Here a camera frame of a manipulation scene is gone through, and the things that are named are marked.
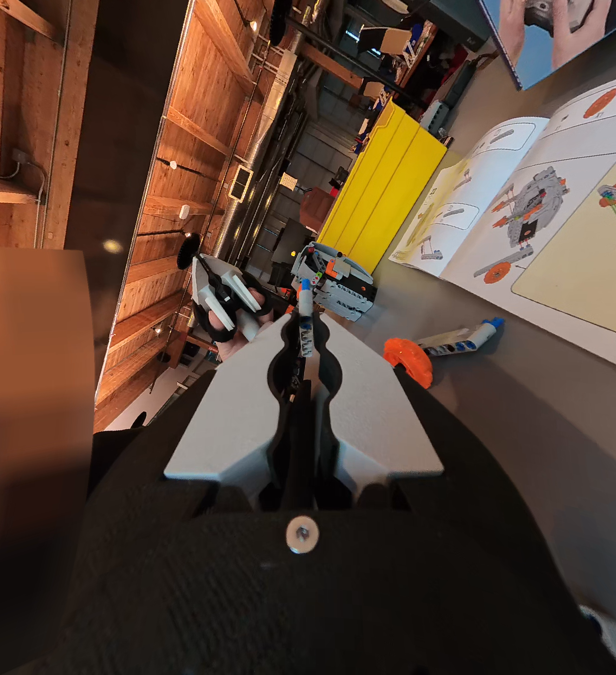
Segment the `brown bag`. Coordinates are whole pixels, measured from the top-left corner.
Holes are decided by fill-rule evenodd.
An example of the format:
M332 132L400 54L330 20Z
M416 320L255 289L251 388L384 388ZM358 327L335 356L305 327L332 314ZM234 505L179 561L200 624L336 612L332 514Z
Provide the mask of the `brown bag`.
M299 222L319 235L335 201L334 195L320 187L305 192L300 204Z

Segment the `grey beam with orange wheel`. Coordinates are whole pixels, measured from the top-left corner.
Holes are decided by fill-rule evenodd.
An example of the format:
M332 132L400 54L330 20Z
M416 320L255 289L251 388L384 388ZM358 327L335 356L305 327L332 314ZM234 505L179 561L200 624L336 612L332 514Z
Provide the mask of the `grey beam with orange wheel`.
M403 367L409 377L428 390L433 384L433 359L476 352L504 325L503 318L494 317L416 341L391 338L384 345L383 358L394 368Z

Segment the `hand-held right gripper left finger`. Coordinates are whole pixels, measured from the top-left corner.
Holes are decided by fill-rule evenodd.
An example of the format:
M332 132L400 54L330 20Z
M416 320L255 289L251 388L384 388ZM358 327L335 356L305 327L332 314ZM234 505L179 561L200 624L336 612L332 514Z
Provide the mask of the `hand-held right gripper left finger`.
M257 496L271 481L267 450L278 428L279 402L268 384L284 347L282 329L295 315L264 327L225 360L197 407L163 474L215 481Z

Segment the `yellow plastic bin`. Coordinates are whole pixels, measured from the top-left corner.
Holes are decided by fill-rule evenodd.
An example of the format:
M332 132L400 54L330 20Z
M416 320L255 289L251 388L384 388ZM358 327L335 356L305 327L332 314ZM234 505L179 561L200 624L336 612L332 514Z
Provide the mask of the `yellow plastic bin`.
M389 101L318 242L372 273L446 152L444 144Z

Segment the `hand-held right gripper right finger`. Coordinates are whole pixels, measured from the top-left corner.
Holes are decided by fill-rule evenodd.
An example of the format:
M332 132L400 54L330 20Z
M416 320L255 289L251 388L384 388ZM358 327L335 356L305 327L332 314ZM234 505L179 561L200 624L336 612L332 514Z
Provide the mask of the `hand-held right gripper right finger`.
M359 498L372 484L444 472L392 366L330 316L315 319L317 460Z

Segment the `blue toy robot box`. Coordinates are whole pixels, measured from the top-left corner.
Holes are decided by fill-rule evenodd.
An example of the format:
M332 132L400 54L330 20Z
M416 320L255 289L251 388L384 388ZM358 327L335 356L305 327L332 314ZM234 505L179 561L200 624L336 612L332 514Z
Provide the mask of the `blue toy robot box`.
M479 1L516 89L526 90L616 31L616 1Z

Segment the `grey toy robot assembly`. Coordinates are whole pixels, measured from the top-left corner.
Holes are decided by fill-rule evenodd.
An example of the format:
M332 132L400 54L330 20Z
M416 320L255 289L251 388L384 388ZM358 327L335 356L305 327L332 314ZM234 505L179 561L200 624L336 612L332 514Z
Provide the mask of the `grey toy robot assembly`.
M350 321L357 321L374 304L377 288L372 276L359 264L316 241L295 257L292 288L299 292L310 281L313 302Z

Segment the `grey beam with blue pins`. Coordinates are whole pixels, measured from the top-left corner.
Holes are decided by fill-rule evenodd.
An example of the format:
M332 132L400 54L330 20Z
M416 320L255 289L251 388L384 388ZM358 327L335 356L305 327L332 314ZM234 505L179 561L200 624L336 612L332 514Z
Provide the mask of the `grey beam with blue pins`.
M307 278L300 281L297 293L298 334L300 356L311 358L314 352L314 302L311 281Z

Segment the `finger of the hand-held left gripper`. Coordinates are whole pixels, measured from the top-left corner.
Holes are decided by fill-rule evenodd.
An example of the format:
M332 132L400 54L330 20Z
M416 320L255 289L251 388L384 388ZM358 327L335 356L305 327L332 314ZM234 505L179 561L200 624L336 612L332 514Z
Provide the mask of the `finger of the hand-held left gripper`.
M216 313L219 310L219 299L216 295L219 285L218 276L201 255L193 255L191 267L194 312L197 313L195 308L198 307L205 313L209 311Z
M267 314L267 288L252 275L229 269L218 273L225 299L221 306L226 314L235 314L242 309L250 314Z

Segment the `person's left hand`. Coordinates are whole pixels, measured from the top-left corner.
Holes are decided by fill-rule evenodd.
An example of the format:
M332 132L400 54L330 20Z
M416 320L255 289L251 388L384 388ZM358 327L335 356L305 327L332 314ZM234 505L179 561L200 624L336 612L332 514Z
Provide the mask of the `person's left hand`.
M225 328L222 322L219 320L219 318L213 311L209 311L208 317L211 326L214 329L220 331ZM259 330L255 338L258 338L261 335L261 333L265 330L266 326L271 325L273 323L273 320L274 320L273 309L270 309L270 311L266 315L260 316L258 318ZM236 354L236 352L238 352L241 348L246 346L249 343L249 341L246 339L246 337L242 332L237 331L234 337L232 337L231 340L228 340L228 342L224 342L223 340L215 340L215 343L218 345L219 360L225 361L228 358L230 358L233 354Z

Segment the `open instruction booklet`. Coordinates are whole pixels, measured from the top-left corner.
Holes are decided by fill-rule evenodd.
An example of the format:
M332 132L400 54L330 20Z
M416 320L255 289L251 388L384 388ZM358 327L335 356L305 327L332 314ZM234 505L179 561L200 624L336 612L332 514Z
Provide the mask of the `open instruction booklet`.
M616 80L491 128L389 260L616 365Z

